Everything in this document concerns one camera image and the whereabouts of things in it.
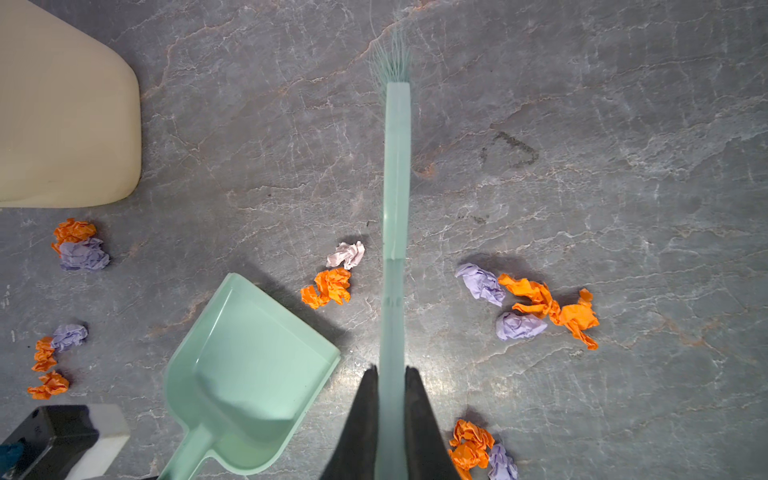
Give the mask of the green hand brush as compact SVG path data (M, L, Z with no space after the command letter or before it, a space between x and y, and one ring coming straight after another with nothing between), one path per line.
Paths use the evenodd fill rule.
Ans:
M376 44L372 72L384 105L383 291L376 479L406 479L404 278L412 154L411 52L401 31Z

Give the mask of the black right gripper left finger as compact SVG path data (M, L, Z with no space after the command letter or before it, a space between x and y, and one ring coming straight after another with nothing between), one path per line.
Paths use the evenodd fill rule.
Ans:
M378 427L378 371L372 366L361 379L339 442L320 479L373 479Z

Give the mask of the green plastic dustpan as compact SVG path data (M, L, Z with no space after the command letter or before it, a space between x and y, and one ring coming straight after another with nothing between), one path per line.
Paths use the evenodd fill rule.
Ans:
M324 336L228 274L168 363L165 399L185 436L161 478L192 479L208 458L239 475L266 470L339 361Z

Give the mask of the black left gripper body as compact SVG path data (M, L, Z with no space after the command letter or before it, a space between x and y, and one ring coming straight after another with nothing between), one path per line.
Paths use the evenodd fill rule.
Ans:
M65 479L98 439L88 406L36 408L1 443L1 478Z

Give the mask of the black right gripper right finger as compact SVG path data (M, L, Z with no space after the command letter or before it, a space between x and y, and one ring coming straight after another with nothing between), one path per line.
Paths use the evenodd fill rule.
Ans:
M411 480L459 480L419 371L405 370L405 448Z

